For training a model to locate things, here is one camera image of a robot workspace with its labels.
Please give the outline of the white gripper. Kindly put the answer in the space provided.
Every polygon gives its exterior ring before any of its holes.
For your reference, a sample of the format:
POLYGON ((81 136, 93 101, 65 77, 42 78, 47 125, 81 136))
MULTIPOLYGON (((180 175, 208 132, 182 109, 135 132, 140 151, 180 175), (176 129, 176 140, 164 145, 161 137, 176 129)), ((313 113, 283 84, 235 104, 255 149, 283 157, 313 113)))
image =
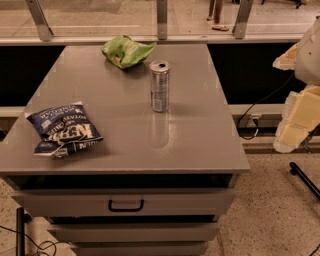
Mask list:
POLYGON ((290 153, 320 124, 320 87, 316 86, 320 84, 320 18, 272 66, 280 70, 295 68, 297 79, 314 84, 299 93, 291 91, 286 98, 273 147, 277 152, 290 153))

